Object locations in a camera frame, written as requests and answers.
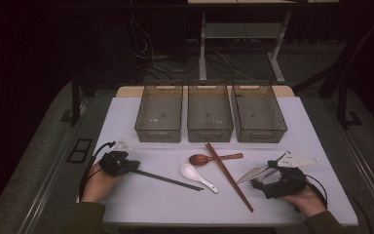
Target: brown spoon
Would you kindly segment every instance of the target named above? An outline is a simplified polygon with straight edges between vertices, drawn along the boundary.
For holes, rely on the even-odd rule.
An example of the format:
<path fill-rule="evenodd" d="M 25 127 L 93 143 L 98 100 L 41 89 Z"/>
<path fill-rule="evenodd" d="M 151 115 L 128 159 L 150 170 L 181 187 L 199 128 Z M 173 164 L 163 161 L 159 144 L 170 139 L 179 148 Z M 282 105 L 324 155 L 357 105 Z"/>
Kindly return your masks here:
<path fill-rule="evenodd" d="M 224 159 L 237 159 L 237 158 L 242 158 L 242 157 L 243 157 L 242 153 L 220 156 L 220 158 L 223 160 Z M 203 166 L 212 160 L 214 160 L 213 157 L 209 157 L 204 154 L 195 154 L 195 155 L 192 155 L 188 159 L 188 161 L 190 161 L 190 163 L 194 166 Z"/>

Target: transparent container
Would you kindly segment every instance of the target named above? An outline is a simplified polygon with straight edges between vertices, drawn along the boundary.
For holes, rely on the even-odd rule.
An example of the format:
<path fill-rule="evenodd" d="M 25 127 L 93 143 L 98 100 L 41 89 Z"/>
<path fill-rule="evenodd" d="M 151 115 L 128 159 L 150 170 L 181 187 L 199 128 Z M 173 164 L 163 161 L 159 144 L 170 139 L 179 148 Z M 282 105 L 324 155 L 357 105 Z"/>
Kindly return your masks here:
<path fill-rule="evenodd" d="M 229 142 L 233 132 L 226 82 L 193 80 L 188 86 L 187 129 L 190 142 Z"/>
<path fill-rule="evenodd" d="M 180 142 L 182 100 L 182 81 L 148 81 L 134 127 L 139 141 Z"/>
<path fill-rule="evenodd" d="M 231 101 L 238 142 L 281 141 L 287 126 L 269 81 L 234 81 Z"/>

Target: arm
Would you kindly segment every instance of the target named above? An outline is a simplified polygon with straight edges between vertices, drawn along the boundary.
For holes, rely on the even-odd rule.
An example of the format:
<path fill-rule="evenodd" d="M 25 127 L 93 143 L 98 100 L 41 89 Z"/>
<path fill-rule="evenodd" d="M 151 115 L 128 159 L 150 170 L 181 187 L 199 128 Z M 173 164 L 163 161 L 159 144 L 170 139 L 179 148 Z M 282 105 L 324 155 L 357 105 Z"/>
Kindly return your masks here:
<path fill-rule="evenodd" d="M 306 217 L 305 223 L 311 234 L 348 233 L 309 186 L 297 195 L 285 196 L 282 199 L 296 206 Z"/>
<path fill-rule="evenodd" d="M 93 165 L 89 172 L 89 180 L 85 186 L 83 198 L 77 203 L 71 217 L 61 234 L 69 233 L 105 233 L 102 227 L 105 207 L 98 202 L 106 197 L 112 186 L 124 176 L 110 176 L 101 170 L 99 164 Z"/>

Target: sleeve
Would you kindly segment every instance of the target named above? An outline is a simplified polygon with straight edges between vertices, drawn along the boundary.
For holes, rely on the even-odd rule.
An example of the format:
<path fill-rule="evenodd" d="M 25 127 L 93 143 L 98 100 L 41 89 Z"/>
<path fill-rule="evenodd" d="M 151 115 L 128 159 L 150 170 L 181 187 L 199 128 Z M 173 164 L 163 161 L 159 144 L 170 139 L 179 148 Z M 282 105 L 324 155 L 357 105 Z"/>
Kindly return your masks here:
<path fill-rule="evenodd" d="M 305 223 L 311 234 L 348 233 L 329 211 L 308 217 Z"/>
<path fill-rule="evenodd" d="M 102 219 L 105 206 L 99 203 L 77 203 L 60 234 L 105 234 Z"/>

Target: wrist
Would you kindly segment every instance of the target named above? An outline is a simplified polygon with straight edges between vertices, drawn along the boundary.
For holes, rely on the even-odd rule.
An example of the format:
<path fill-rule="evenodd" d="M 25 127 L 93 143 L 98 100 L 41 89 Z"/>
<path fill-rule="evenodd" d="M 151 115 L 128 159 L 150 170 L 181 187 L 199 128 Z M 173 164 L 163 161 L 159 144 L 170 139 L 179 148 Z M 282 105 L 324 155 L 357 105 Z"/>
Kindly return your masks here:
<path fill-rule="evenodd" d="M 91 193 L 84 192 L 83 197 L 80 202 L 98 203 L 99 199 Z"/>
<path fill-rule="evenodd" d="M 301 203 L 295 204 L 295 206 L 305 217 L 311 217 L 327 211 L 326 207 L 319 199 L 312 201 L 303 201 Z"/>

